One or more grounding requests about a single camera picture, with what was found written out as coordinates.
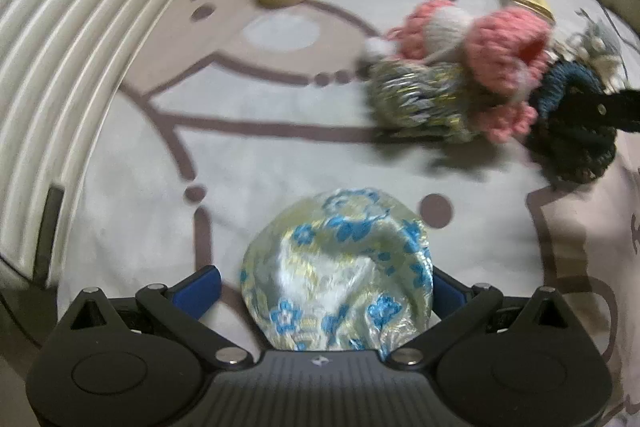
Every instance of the white padded headboard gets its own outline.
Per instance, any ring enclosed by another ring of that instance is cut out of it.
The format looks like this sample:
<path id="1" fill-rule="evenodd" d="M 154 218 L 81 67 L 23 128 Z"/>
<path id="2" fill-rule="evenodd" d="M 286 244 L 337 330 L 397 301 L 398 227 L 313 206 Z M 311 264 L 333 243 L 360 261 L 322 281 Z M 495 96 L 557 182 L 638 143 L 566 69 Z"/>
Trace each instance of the white padded headboard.
<path id="1" fill-rule="evenodd" d="M 57 281 L 98 128 L 168 2 L 0 0 L 0 287 L 24 284 L 16 271 Z M 35 250 L 52 184 L 65 194 L 43 276 Z"/>

